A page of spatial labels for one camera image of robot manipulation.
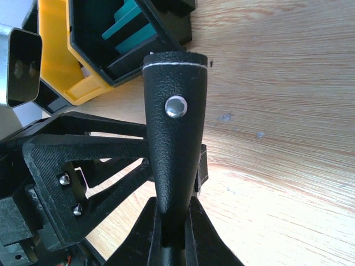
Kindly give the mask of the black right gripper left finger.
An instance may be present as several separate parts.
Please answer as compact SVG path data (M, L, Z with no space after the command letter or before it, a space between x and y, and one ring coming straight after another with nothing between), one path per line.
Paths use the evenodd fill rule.
M130 233L105 265L162 265L161 219L155 197L148 199Z

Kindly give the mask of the black leather card holder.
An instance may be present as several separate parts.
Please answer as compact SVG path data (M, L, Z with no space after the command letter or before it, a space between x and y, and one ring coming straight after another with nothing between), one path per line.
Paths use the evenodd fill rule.
M163 52L144 58L144 101L156 217L149 265L185 265L185 221L204 130L205 55Z

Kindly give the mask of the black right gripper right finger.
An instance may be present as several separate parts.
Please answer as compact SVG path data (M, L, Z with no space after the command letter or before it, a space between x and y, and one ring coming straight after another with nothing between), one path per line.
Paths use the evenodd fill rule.
M243 263L223 242L197 197L192 197L185 220L186 265L234 265Z

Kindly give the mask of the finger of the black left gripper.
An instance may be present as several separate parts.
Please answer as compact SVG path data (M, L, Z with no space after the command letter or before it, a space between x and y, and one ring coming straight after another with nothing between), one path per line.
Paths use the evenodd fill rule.
M153 177L146 140L40 134L22 147L24 161L33 176L36 192L58 236L49 249L68 247L85 238L128 196ZM139 159L142 163L109 188L86 199L77 200L58 177L65 164L73 161L109 159L105 166L117 169L119 159Z
M41 133L43 134L84 135L86 132L102 132L147 138L146 125L80 112L66 112L48 118L42 123L42 126Z

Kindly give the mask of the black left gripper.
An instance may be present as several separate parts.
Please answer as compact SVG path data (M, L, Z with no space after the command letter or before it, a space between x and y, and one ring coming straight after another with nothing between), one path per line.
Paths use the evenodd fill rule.
M39 133L60 133L40 119L1 140L1 265L103 265L86 240L62 247L34 190L22 144Z

